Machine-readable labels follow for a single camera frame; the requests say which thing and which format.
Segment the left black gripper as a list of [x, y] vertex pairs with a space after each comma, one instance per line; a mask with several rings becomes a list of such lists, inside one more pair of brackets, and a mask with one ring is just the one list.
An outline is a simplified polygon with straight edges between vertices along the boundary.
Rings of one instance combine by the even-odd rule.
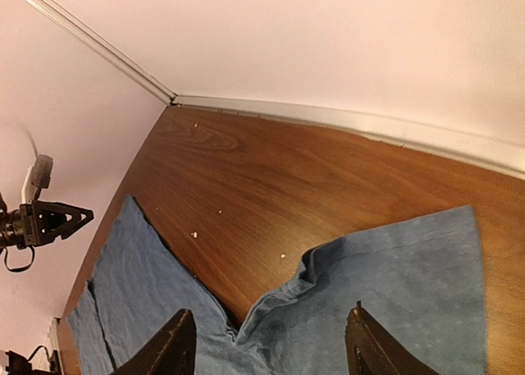
[[86, 208], [58, 202], [21, 204], [14, 211], [1, 211], [1, 248], [42, 246], [44, 241], [65, 240], [94, 219]]

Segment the blue polo shirt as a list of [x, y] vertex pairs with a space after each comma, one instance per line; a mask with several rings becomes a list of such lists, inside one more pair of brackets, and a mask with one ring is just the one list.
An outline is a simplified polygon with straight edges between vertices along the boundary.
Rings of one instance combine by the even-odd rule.
[[486, 312], [473, 209], [310, 249], [295, 275], [235, 327], [129, 197], [68, 324], [84, 374], [112, 373], [180, 309], [194, 315], [198, 374], [345, 374], [345, 325], [357, 302], [438, 373], [483, 374]]

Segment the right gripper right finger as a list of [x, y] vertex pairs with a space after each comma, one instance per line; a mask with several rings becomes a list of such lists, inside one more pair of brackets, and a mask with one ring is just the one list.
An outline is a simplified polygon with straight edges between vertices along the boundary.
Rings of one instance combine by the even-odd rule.
[[349, 374], [438, 374], [410, 354], [360, 300], [347, 317], [345, 347]]

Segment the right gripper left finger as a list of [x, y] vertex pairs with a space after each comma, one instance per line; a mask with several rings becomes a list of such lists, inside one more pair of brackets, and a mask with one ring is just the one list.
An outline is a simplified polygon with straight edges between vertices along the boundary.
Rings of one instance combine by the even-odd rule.
[[197, 334], [193, 314], [179, 310], [115, 375], [194, 374]]

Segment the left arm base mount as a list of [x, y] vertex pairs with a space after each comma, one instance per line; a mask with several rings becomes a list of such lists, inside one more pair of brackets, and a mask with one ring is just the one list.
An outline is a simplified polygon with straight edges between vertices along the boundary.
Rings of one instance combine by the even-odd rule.
[[[32, 364], [32, 359], [35, 355], [43, 350], [44, 357], [48, 362], [48, 369], [36, 368]], [[15, 375], [60, 375], [62, 374], [62, 367], [58, 352], [53, 350], [50, 353], [45, 345], [37, 346], [31, 353], [29, 358], [18, 354], [12, 350], [1, 353], [1, 374], [15, 374]]]

